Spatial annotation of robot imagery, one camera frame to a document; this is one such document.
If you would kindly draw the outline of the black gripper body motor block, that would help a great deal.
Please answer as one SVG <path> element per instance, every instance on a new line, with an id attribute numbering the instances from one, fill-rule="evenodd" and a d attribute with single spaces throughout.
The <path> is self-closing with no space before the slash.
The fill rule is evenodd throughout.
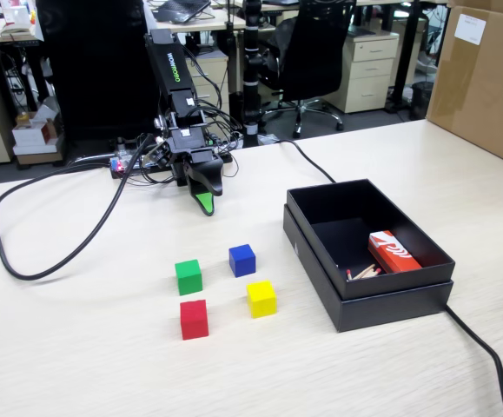
<path id="1" fill-rule="evenodd" d="M 210 184 L 208 171 L 215 165 L 215 152 L 206 144 L 202 128 L 171 130 L 166 143 L 169 165 L 178 183 Z"/>

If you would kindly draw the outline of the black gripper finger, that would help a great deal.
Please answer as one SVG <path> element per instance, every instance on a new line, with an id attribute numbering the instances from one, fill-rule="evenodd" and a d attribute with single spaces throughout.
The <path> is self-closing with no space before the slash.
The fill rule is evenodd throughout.
<path id="1" fill-rule="evenodd" d="M 206 162 L 185 161 L 183 171 L 190 194 L 222 195 L 222 166 L 223 160 L 220 157 Z"/>

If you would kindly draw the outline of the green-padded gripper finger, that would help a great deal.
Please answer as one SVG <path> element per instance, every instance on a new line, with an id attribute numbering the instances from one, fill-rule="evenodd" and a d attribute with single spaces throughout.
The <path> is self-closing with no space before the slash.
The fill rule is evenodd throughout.
<path id="1" fill-rule="evenodd" d="M 189 193 L 198 204 L 200 210 L 206 216 L 212 216 L 215 212 L 214 196 L 207 188 L 197 180 L 186 177 Z"/>

